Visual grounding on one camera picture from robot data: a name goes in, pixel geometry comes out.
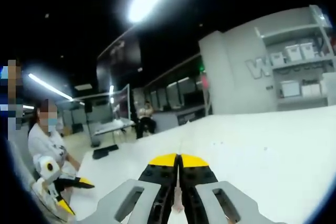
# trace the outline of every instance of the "person sitting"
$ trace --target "person sitting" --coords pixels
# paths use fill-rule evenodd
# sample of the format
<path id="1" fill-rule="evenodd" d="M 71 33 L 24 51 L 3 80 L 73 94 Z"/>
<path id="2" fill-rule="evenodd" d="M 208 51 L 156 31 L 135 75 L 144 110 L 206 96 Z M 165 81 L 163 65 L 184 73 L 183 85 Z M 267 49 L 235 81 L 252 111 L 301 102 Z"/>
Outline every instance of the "person sitting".
<path id="1" fill-rule="evenodd" d="M 154 113 L 153 107 L 149 101 L 145 102 L 145 107 L 139 110 L 139 131 L 142 135 L 147 129 L 149 133 L 154 134 L 156 122 L 152 119 Z"/>
<path id="2" fill-rule="evenodd" d="M 75 175 L 80 164 L 67 152 L 56 125 L 57 107 L 50 99 L 35 106 L 29 121 L 29 152 L 33 159 L 41 155 L 52 157 L 65 173 Z"/>

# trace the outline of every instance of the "white storage box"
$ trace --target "white storage box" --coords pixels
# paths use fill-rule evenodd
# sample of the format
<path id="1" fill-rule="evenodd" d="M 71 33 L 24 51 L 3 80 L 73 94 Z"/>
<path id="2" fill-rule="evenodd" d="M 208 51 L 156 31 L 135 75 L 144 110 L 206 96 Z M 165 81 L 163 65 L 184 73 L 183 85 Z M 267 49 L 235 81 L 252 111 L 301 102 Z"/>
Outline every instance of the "white storage box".
<path id="1" fill-rule="evenodd" d="M 321 87 L 319 84 L 312 84 L 310 85 L 311 88 L 311 95 L 313 97 L 320 97 L 321 96 Z"/>
<path id="2" fill-rule="evenodd" d="M 282 81 L 283 97 L 295 97 L 300 95 L 300 83 L 298 81 Z"/>
<path id="3" fill-rule="evenodd" d="M 310 85 L 301 86 L 301 93 L 303 97 L 311 97 Z"/>
<path id="4" fill-rule="evenodd" d="M 285 47 L 286 53 L 291 61 L 302 60 L 299 45 Z"/>
<path id="5" fill-rule="evenodd" d="M 300 44 L 302 55 L 306 60 L 308 59 L 314 59 L 315 58 L 315 52 L 313 49 L 313 43 L 304 43 Z"/>
<path id="6" fill-rule="evenodd" d="M 285 64 L 285 58 L 282 52 L 273 52 L 270 55 L 273 66 L 279 66 Z"/>

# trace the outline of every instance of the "desk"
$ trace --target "desk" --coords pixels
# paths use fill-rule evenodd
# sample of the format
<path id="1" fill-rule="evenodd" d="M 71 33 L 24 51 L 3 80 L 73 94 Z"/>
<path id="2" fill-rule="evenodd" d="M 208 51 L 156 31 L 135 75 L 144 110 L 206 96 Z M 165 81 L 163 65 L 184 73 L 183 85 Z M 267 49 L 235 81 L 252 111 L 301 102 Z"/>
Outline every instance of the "desk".
<path id="1" fill-rule="evenodd" d="M 119 120 L 113 120 L 112 122 L 99 125 L 98 129 L 94 132 L 93 135 L 98 136 L 98 135 L 112 132 L 113 142 L 115 144 L 114 131 L 122 130 L 124 128 L 131 127 L 133 125 L 134 125 L 133 121 L 129 119 L 121 118 Z"/>
<path id="2" fill-rule="evenodd" d="M 153 120 L 156 122 L 156 133 L 163 132 L 187 121 L 193 122 L 205 116 L 204 105 L 186 106 L 170 111 L 156 111 Z"/>
<path id="3" fill-rule="evenodd" d="M 88 152 L 79 176 L 93 190 L 74 189 L 71 207 L 81 220 L 99 199 L 129 178 L 138 179 L 148 162 L 168 153 L 206 160 L 218 180 L 254 199 L 274 222 L 304 223 L 320 206 L 336 177 L 336 106 L 260 114 L 212 115 L 174 129 L 122 143 L 109 156 Z M 169 223 L 186 223 L 172 212 Z"/>

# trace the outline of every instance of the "gray gripper housing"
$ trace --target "gray gripper housing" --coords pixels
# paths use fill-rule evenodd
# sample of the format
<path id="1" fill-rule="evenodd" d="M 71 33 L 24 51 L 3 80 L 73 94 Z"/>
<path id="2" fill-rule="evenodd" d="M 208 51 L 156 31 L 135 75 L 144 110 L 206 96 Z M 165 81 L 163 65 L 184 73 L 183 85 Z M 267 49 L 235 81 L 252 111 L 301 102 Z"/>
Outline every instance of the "gray gripper housing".
<path id="1" fill-rule="evenodd" d="M 120 224 L 132 212 L 128 224 L 147 224 L 160 187 L 159 184 L 129 179 L 103 197 L 96 212 L 77 223 Z M 228 224 L 226 216 L 238 224 L 285 224 L 261 215 L 257 203 L 229 182 L 197 185 L 196 190 L 209 224 Z"/>
<path id="2" fill-rule="evenodd" d="M 96 212 L 77 223 L 120 224 L 132 212 L 128 224 L 147 224 L 160 188 L 159 184 L 129 179 L 103 197 Z"/>
<path id="3" fill-rule="evenodd" d="M 225 215 L 238 224 L 285 224 L 273 222 L 261 215 L 258 204 L 229 182 L 197 185 L 196 190 L 209 224 L 228 224 Z"/>

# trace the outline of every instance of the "white robotic hand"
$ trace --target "white robotic hand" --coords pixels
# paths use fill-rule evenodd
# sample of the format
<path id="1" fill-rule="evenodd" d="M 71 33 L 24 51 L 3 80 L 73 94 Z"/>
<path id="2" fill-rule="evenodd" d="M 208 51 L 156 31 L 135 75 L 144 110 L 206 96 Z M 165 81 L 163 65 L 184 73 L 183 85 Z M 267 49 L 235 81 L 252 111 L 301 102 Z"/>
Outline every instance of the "white robotic hand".
<path id="1" fill-rule="evenodd" d="M 61 191 L 67 187 L 94 188 L 94 185 L 85 178 L 62 173 L 57 162 L 49 156 L 36 155 L 33 157 L 36 171 L 41 178 L 35 183 L 36 191 L 42 199 L 52 205 L 53 200 L 66 212 L 75 215 L 68 203 L 62 198 Z"/>

